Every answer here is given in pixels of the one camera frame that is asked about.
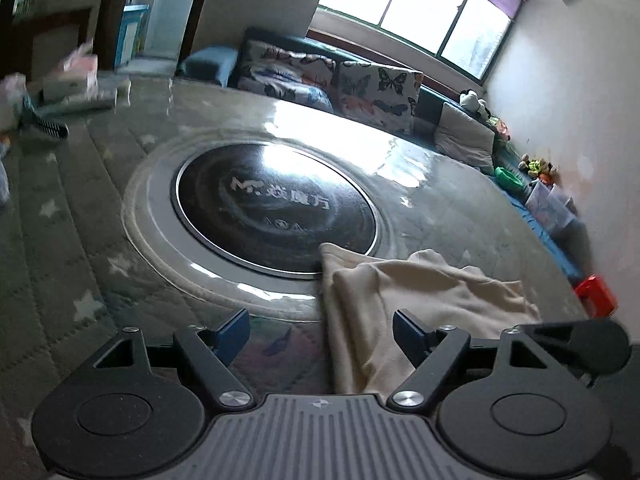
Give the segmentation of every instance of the gray ribbed panel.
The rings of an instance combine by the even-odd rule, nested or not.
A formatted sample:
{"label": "gray ribbed panel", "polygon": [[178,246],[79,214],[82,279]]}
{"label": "gray ribbed panel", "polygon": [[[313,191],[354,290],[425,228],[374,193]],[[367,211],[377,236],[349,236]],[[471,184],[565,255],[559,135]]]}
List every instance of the gray ribbed panel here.
{"label": "gray ribbed panel", "polygon": [[425,420],[374,396],[267,396],[220,416],[182,463],[149,480],[479,480]]}

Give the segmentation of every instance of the window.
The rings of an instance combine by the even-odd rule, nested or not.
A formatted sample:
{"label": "window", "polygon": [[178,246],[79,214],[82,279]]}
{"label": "window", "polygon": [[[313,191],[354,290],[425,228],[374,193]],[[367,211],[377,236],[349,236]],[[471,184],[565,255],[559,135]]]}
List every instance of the window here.
{"label": "window", "polygon": [[482,82],[523,0],[320,0]]}

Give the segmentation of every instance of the plastic bag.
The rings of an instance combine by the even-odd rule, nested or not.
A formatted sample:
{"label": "plastic bag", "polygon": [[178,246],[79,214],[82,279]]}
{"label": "plastic bag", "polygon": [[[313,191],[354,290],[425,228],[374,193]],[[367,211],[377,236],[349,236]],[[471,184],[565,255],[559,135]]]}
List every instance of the plastic bag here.
{"label": "plastic bag", "polygon": [[68,70],[73,70],[78,68],[82,64],[86,62],[83,58],[94,59],[97,61],[98,56],[87,56],[89,52],[94,48],[93,40],[88,41],[87,43],[83,43],[78,48],[76,48],[71,54],[65,57],[62,61],[60,61],[58,68],[55,72],[67,72]]}
{"label": "plastic bag", "polygon": [[554,239],[561,238],[569,225],[578,221],[569,208],[556,196],[551,195],[541,182],[536,183],[525,206]]}
{"label": "plastic bag", "polygon": [[22,96],[26,93],[26,78],[22,74],[13,74],[0,81],[0,132],[18,127],[22,114]]}

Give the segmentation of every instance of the hair brush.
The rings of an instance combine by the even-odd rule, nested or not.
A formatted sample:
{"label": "hair brush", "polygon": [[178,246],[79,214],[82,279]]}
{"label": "hair brush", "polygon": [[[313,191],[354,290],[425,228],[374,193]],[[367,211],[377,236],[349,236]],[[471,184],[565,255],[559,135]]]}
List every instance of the hair brush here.
{"label": "hair brush", "polygon": [[43,119],[33,107],[31,97],[29,97],[28,94],[25,94],[22,97],[22,115],[20,117],[20,125],[27,126],[28,124],[32,124],[39,130],[49,134],[51,137],[66,139],[69,136],[69,128],[66,124],[55,123],[53,121]]}

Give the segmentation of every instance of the butterfly pillow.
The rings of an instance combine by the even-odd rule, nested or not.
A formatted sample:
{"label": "butterfly pillow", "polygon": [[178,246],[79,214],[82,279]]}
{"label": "butterfly pillow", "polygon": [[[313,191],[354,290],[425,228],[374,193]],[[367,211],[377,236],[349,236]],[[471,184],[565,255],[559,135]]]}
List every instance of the butterfly pillow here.
{"label": "butterfly pillow", "polygon": [[334,113],[329,96],[321,88],[277,73],[265,72],[261,68],[252,70],[251,77],[242,76],[238,81],[238,89]]}
{"label": "butterfly pillow", "polygon": [[390,134],[410,135],[424,75],[415,70],[343,61],[338,71],[340,111]]}
{"label": "butterfly pillow", "polygon": [[305,84],[325,89],[334,76],[335,61],[317,54],[291,52],[263,41],[248,40],[241,61],[241,68],[247,65],[279,64],[295,70]]}

